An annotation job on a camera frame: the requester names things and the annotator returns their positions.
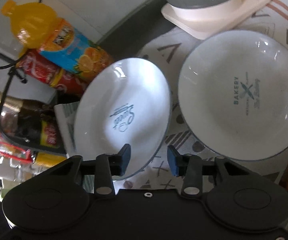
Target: orange juice bottle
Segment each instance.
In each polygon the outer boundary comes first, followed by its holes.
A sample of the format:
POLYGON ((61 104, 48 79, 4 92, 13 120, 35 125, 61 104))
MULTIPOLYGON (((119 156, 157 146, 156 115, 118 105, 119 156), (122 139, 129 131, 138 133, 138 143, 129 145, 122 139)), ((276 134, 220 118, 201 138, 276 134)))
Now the orange juice bottle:
POLYGON ((86 81, 113 63, 106 51, 43 3, 16 5, 9 0, 1 13, 10 17, 11 31, 24 46, 86 81))

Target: orange slice picture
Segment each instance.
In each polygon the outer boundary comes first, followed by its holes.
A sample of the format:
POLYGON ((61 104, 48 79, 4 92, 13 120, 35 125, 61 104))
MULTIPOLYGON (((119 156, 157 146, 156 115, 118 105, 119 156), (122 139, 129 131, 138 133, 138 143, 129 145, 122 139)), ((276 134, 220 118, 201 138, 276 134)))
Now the orange slice picture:
POLYGON ((89 56, 94 63, 100 61, 102 57, 101 52, 98 49, 92 47, 86 48, 84 54, 89 56))
POLYGON ((88 55, 83 54, 78 59, 78 68, 80 69, 80 71, 90 72, 94 68, 94 62, 91 60, 91 58, 88 55))

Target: orange bottle cap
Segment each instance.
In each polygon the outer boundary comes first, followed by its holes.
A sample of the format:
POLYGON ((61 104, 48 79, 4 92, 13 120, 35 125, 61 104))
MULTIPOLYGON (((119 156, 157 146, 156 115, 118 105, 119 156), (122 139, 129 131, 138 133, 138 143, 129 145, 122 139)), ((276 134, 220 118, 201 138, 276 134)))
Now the orange bottle cap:
POLYGON ((1 9, 4 16, 10 16, 15 9, 16 3, 13 0, 8 0, 1 9))

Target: round white plate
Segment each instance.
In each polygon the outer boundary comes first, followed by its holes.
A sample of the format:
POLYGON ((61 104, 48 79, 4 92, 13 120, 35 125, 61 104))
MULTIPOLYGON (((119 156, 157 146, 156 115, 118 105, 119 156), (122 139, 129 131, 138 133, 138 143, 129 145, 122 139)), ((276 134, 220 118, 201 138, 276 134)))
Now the round white plate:
POLYGON ((229 31, 186 59, 179 103, 195 136, 237 160, 261 160, 288 147, 288 50, 262 33, 229 31))
POLYGON ((153 63, 141 58, 120 60, 101 72, 79 104, 74 139, 83 160, 118 153, 131 145, 131 160, 122 177, 141 171, 155 156, 171 116, 168 83, 153 63))

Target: plate rim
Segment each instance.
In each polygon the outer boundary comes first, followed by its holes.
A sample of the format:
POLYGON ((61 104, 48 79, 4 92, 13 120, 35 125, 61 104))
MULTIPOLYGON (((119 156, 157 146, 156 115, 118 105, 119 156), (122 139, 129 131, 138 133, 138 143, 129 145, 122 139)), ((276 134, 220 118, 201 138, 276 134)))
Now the plate rim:
MULTIPOLYGON (((266 36, 266 37, 269 38, 270 40, 274 40, 274 41, 277 42, 280 46, 282 46, 283 48, 285 48, 285 49, 288 51, 288 49, 287 49, 283 44, 281 44, 279 41, 277 41, 277 40, 271 38, 270 36, 268 36, 268 35, 266 35, 266 34, 263 34, 263 33, 261 33, 261 32, 250 31, 250 30, 229 30, 229 31, 224 31, 224 32, 217 33, 217 34, 215 34, 215 35, 213 35, 213 36, 205 39, 203 42, 201 42, 201 43, 198 44, 196 47, 194 47, 193 49, 191 49, 191 51, 186 55, 186 57, 185 57, 185 59, 184 59, 184 62, 183 62, 183 65, 182 65, 182 68, 181 68, 181 70, 180 70, 179 79, 178 79, 178 82, 177 82, 178 92, 180 91, 180 86, 179 86, 179 84, 180 84, 180 77, 182 76, 184 64, 186 63, 188 57, 193 53, 193 51, 194 51, 196 48, 198 48, 201 44, 203 44, 205 41, 207 41, 207 40, 209 40, 209 39, 211 39, 211 38, 213 38, 213 37, 216 37, 216 36, 218 36, 218 35, 221 35, 221 34, 223 34, 223 33, 229 33, 229 32, 247 32, 247 33, 260 34, 260 35, 266 36)), ((186 121, 186 119, 185 119, 185 116, 184 116, 184 114, 183 114, 183 112, 182 112, 182 107, 181 107, 181 104, 180 104, 180 97, 179 97, 179 96, 178 96, 178 100, 179 100, 179 106, 180 106, 180 109, 181 109, 181 113, 182 113, 183 120, 184 120, 185 124, 187 125, 189 131, 192 133, 192 135, 193 135, 204 147, 206 147, 207 149, 211 150, 212 152, 214 152, 214 153, 216 153, 216 154, 218 154, 218 155, 220 155, 220 156, 223 156, 223 157, 229 158, 229 159, 231 159, 231 160, 235 160, 235 161, 257 162, 257 161, 263 161, 263 160, 267 160, 267 159, 273 158, 273 157, 281 154, 282 152, 284 152, 286 149, 288 149, 288 146, 287 146, 287 147, 285 147, 283 150, 279 151, 278 153, 276 153, 276 154, 274 154, 274 155, 272 155, 272 156, 269 156, 269 157, 266 157, 266 158, 263 158, 263 159, 257 159, 257 160, 236 159, 236 158, 228 157, 228 156, 226 156, 226 155, 224 155, 224 154, 221 154, 221 153, 215 151, 214 149, 212 149, 211 147, 207 146, 205 143, 203 143, 203 142, 198 138, 198 136, 196 136, 196 134, 193 132, 193 130, 191 129, 191 127, 188 125, 188 123, 187 123, 187 121, 186 121)))
MULTIPOLYGON (((164 143, 164 139, 165 139, 165 136, 167 134, 167 131, 168 131, 168 128, 169 128, 169 125, 170 125, 170 122, 171 122, 171 119, 172 119, 172 93, 171 93, 171 87, 170 87, 170 84, 167 80, 167 78, 165 77, 164 73, 161 71, 161 69, 153 62, 145 59, 145 58, 141 58, 141 57, 129 57, 129 58, 124 58, 124 59, 121 59, 121 60, 118 60, 114 63, 112 63, 111 65, 107 66, 101 73, 99 73, 93 80, 92 82, 97 79, 102 73, 104 72, 107 72, 109 70, 109 68, 118 63, 118 62, 121 62, 121 61, 124 61, 124 60, 129 60, 129 59, 141 59, 141 60, 144 60, 144 61, 148 61, 149 63, 153 64, 155 66, 155 68, 158 69, 158 71, 162 74, 162 76, 164 77, 165 81, 166 81, 166 84, 167 84, 167 92, 168 92, 168 98, 169 98, 169 102, 170 102, 170 105, 169 105, 169 112, 168 112, 168 120, 167 120, 167 125, 166 125, 166 128, 165 128, 165 132, 164 132, 164 135, 162 137, 162 140, 158 146, 158 148, 156 149, 156 151, 154 152, 154 154, 152 155, 152 157, 150 158, 150 160, 143 166, 141 167, 138 171, 136 171, 135 173, 132 173, 131 175, 129 176, 126 176, 126 177, 120 177, 120 178, 117 178, 117 179, 113 179, 113 178, 116 178, 116 177, 119 177, 119 176, 112 176, 112 179, 113 181, 119 181, 119 180, 124 180, 124 179, 128 179, 130 177, 133 177, 134 175, 138 174, 139 172, 141 172, 145 167, 147 167, 149 165, 149 163, 155 158, 156 154, 158 153, 158 151, 160 150, 160 148, 162 147, 163 143, 164 143)), ((90 85, 87 87, 86 91, 91 87, 92 85, 92 82, 90 83, 90 85)), ((73 130, 73 135, 74 135, 74 143, 75 143, 75 150, 76 150, 76 154, 78 154, 77 152, 77 143, 76 143, 76 140, 75 140, 75 126, 76 126, 76 120, 77 120, 77 114, 78 114, 78 111, 80 109, 80 103, 78 105, 78 108, 76 110, 76 116, 75 116, 75 120, 74 120, 74 130, 73 130)))

